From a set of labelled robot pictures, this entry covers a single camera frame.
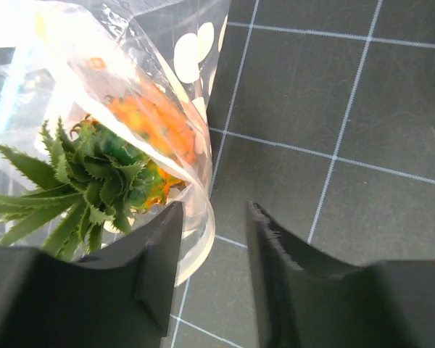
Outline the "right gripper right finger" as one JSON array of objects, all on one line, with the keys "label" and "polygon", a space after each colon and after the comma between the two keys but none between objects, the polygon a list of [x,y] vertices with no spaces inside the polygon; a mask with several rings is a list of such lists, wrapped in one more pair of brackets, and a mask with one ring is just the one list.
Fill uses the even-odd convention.
[{"label": "right gripper right finger", "polygon": [[261,347],[435,347],[435,260],[350,265],[255,202],[246,242]]}]

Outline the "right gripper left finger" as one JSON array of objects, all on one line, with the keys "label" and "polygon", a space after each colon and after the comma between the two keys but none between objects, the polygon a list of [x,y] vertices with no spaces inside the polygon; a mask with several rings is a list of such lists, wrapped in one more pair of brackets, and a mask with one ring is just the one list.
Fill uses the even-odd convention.
[{"label": "right gripper left finger", "polygon": [[170,322],[183,208],[75,262],[0,247],[0,347],[158,347]]}]

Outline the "toy pineapple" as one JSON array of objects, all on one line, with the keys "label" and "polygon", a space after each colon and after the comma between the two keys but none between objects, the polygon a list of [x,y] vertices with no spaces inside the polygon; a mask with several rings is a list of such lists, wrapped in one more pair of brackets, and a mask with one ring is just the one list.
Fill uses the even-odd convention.
[{"label": "toy pineapple", "polygon": [[53,224],[42,250],[73,260],[102,248],[105,225],[129,234],[135,215],[165,206],[170,192],[186,184],[91,114],[70,129],[62,120],[55,128],[44,121],[39,136],[43,159],[0,139],[0,158],[33,184],[17,194],[0,192],[0,224],[9,227],[0,247],[15,247]]}]

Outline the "clear white-dotted zip bag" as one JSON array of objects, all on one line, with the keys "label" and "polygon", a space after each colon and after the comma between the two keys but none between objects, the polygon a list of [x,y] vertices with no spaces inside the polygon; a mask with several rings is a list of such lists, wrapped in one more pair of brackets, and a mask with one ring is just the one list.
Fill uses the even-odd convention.
[{"label": "clear white-dotted zip bag", "polygon": [[[0,139],[43,159],[44,121],[70,129],[91,114],[183,179],[165,206],[130,220],[133,232],[181,203],[177,284],[215,239],[204,79],[216,71],[227,9],[227,1],[158,1],[150,13],[143,1],[0,1]],[[0,158],[0,192],[32,187]],[[0,235],[8,228],[0,224]],[[42,249],[53,229],[16,247]],[[105,225],[101,249],[127,235]]]}]

